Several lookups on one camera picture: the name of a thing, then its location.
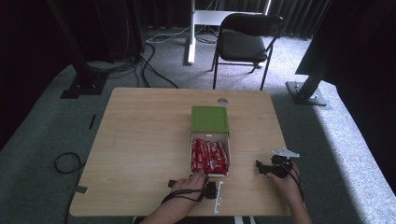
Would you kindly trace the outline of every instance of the wooden table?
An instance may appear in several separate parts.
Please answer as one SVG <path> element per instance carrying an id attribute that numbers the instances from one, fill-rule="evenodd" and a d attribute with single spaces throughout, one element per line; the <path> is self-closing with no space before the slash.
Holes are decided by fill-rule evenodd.
<path id="1" fill-rule="evenodd" d="M 191 107 L 219 106 L 219 98 L 228 101 L 231 146 L 219 216 L 289 215 L 255 166 L 286 146 L 267 92 L 136 88 L 113 91 L 79 181 L 89 190 L 76 193 L 70 213 L 149 215 L 169 193 L 169 179 L 190 175 Z M 215 202 L 203 199 L 190 216 L 214 216 Z"/>

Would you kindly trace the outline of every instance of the chair leg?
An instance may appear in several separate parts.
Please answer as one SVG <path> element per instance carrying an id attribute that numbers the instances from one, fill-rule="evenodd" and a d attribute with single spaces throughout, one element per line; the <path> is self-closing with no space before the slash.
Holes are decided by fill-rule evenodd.
<path id="1" fill-rule="evenodd" d="M 215 61 L 215 75 L 213 76 L 213 90 L 216 89 L 216 80 L 218 78 L 219 55 L 216 55 Z"/>
<path id="2" fill-rule="evenodd" d="M 210 71 L 213 71 L 213 67 L 215 66 L 215 60 L 216 60 L 217 54 L 218 54 L 218 47 L 216 46 L 215 55 L 213 55 L 212 68 L 210 69 Z"/>
<path id="3" fill-rule="evenodd" d="M 258 63 L 253 63 L 253 69 L 249 72 L 250 74 L 254 72 L 254 70 L 256 70 L 257 66 L 259 64 Z"/>
<path id="4" fill-rule="evenodd" d="M 270 48 L 270 53 L 267 58 L 267 64 L 265 65 L 264 74 L 262 75 L 262 85 L 260 86 L 260 91 L 262 91 L 262 88 L 264 87 L 264 81 L 265 78 L 267 77 L 268 66 L 270 65 L 271 62 L 271 55 L 272 55 L 272 48 Z"/>

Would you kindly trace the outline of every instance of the metal stand base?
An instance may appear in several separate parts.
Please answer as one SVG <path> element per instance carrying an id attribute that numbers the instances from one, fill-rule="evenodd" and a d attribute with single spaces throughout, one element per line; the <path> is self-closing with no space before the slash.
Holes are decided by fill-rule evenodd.
<path id="1" fill-rule="evenodd" d="M 319 89 L 316 89 L 314 94 L 308 99 L 301 99 L 299 97 L 300 88 L 304 85 L 303 82 L 294 82 L 288 81 L 286 82 L 286 86 L 288 87 L 289 93 L 293 99 L 293 102 L 296 105 L 320 105 L 320 106 L 329 106 L 329 103 L 323 98 Z"/>
<path id="2" fill-rule="evenodd" d="M 100 95 L 106 85 L 108 73 L 97 73 L 96 78 L 89 86 L 80 84 L 79 75 L 77 75 L 70 85 L 69 90 L 62 93 L 61 99 L 77 99 L 80 95 Z"/>

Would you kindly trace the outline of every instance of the green box lid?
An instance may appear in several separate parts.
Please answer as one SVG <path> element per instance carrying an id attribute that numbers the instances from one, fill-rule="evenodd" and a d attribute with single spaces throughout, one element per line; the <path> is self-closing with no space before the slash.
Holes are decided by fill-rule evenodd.
<path id="1" fill-rule="evenodd" d="M 193 106 L 191 111 L 192 132 L 228 133 L 227 108 L 221 106 Z"/>

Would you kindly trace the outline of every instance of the gray carpet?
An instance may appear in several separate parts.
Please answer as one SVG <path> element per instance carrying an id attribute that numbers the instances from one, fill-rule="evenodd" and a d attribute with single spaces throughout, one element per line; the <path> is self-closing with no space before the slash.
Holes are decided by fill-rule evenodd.
<path id="1" fill-rule="evenodd" d="M 214 40 L 210 35 L 202 38 Z M 149 63 L 180 88 L 211 89 L 213 73 L 208 70 L 214 45 L 197 42 L 195 64 L 186 65 L 187 43 L 186 38 L 174 38 L 153 44 L 156 50 Z M 286 81 L 306 80 L 306 76 L 294 73 L 309 43 L 298 38 L 278 39 L 264 85 L 264 90 L 271 94 L 288 149 L 302 156 L 296 161 L 306 186 L 308 212 L 314 223 L 396 223 L 395 195 L 336 88 L 323 81 L 319 85 L 330 104 L 327 107 L 295 105 L 288 94 Z M 148 59 L 151 52 L 147 46 L 144 58 Z M 68 151 L 76 152 L 82 161 L 87 160 L 111 91 L 116 87 L 144 87 L 141 68 L 136 66 L 137 76 L 134 72 L 111 74 L 102 95 L 80 95 L 75 100 L 60 99 L 76 75 L 72 66 L 53 79 L 0 153 L 0 223 L 64 223 L 77 173 L 61 175 L 53 163 Z M 249 69 L 221 66 L 218 89 L 257 91 L 262 69 L 248 74 Z M 149 68 L 145 77 L 152 88 L 173 88 Z M 91 126 L 93 115 L 96 120 Z M 63 169 L 77 165 L 72 158 L 65 158 L 60 164 Z M 289 217 L 258 220 L 290 223 Z M 68 218 L 68 223 L 131 222 L 131 217 Z"/>

